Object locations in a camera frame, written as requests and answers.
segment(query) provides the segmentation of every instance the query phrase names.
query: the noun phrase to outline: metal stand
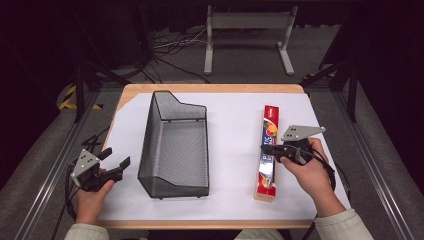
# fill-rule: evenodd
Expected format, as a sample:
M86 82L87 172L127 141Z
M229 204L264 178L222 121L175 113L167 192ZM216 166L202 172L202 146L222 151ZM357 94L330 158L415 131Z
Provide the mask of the metal stand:
M285 29L284 39L277 42L278 51L288 75L293 75L294 70L287 54L287 44L293 29L296 18L297 7L293 7L291 12L212 12L208 6L207 33L208 41L206 46L205 69L206 75L212 74L213 42L212 29L235 29L235 28L273 28Z

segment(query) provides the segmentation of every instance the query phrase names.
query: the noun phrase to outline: white paper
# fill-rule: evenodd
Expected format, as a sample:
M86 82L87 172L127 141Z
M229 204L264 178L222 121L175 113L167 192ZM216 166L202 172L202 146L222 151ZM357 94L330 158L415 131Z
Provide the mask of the white paper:
M210 192L201 198L152 199L137 179L151 93L142 93L115 115L106 147L113 154L101 166L112 169L126 157L124 171L105 200L101 220L304 220L313 219L312 199L282 164L272 203L253 198L265 105L280 108L278 139L289 125L320 126L306 94L175 93L180 102L207 107ZM336 169L322 134L330 165ZM340 177L336 194L350 208Z

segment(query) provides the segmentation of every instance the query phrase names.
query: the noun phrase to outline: white sleeve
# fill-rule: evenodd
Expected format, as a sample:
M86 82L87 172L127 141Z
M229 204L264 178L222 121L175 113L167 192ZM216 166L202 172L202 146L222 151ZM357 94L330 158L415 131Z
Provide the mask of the white sleeve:
M322 240L373 239L354 209L315 219L315 226Z
M109 234L103 227L77 223L71 226L65 240L109 240Z

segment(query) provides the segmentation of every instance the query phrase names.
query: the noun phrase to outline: red cardboard box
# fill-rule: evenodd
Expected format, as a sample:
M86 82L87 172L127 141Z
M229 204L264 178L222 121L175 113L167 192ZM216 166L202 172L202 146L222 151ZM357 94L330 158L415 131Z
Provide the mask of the red cardboard box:
M266 105L262 122L261 145L277 143L278 119L279 108ZM274 156L266 155L260 150L255 189L256 200L265 202L274 200L276 193L275 168Z

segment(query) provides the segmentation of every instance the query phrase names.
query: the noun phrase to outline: human hand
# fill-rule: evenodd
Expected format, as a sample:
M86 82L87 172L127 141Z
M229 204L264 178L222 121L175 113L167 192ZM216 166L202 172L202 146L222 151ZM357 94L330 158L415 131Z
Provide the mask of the human hand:
M114 185L115 182L109 180L98 192L86 192L79 189L76 193L78 205L76 223L96 225L103 209L104 199Z
M321 154L323 160L328 163L321 140L318 138L308 140L312 149ZM280 161L296 177L300 187L312 197L320 217L331 216L345 210L331 188L330 178L322 163L311 159L307 164L300 166L286 157L282 157Z

